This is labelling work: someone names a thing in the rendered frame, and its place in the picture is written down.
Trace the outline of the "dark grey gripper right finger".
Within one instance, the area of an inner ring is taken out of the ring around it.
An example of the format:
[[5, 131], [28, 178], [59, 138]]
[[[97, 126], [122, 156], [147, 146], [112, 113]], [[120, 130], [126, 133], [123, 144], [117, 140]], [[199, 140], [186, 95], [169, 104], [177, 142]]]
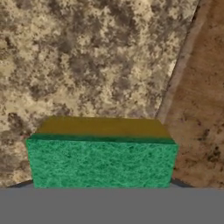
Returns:
[[175, 179], [175, 178], [173, 178], [173, 179], [171, 180], [171, 184], [172, 184], [173, 186], [178, 186], [178, 187], [192, 188], [191, 185], [188, 185], [187, 183], [184, 183], [183, 181], [181, 181], [181, 180], [179, 180], [179, 179]]

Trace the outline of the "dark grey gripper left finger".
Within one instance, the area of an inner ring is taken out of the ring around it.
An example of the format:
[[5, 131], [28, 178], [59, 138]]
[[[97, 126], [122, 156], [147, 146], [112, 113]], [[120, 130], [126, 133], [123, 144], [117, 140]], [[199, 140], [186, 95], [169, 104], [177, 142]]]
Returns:
[[33, 187], [33, 180], [27, 180], [25, 182], [21, 182], [15, 185], [10, 185], [7, 188], [20, 188], [20, 187], [27, 187], [27, 186], [31, 186]]

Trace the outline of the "brown wooden cutting board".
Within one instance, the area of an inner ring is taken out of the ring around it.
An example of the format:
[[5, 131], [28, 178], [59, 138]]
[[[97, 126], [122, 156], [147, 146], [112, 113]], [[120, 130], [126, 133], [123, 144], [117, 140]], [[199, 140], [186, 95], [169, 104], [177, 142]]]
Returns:
[[157, 118], [179, 144], [173, 177], [224, 188], [224, 0], [200, 0]]

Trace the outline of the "green and yellow sponge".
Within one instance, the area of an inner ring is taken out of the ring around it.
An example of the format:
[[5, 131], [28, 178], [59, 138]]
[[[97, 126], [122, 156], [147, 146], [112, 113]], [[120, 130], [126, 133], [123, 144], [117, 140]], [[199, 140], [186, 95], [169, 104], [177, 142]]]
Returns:
[[158, 120], [51, 116], [26, 140], [37, 188], [165, 188], [179, 146]]

